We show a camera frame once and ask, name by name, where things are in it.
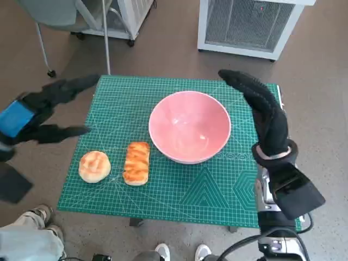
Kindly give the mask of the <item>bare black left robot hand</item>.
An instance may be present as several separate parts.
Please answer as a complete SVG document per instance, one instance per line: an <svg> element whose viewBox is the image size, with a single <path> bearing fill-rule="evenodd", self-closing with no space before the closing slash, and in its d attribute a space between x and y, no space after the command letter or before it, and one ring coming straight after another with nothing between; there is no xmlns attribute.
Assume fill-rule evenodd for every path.
<svg viewBox="0 0 348 261"><path fill-rule="evenodd" d="M39 144L59 143L67 138L90 132L86 126L61 128L46 125L59 104L73 101L81 92L95 86L100 75L61 79L38 92L21 94L1 111L1 152L11 153L14 146L34 140Z"/></svg>

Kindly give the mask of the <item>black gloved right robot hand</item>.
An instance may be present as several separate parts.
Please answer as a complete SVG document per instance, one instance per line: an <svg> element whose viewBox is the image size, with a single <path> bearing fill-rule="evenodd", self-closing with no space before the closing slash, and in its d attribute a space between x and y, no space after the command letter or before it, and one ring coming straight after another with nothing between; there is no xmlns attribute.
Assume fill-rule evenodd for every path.
<svg viewBox="0 0 348 261"><path fill-rule="evenodd" d="M259 79L241 71L221 69L218 75L225 83L240 91L252 109L258 144L270 157L288 150L288 123L285 112Z"/></svg>

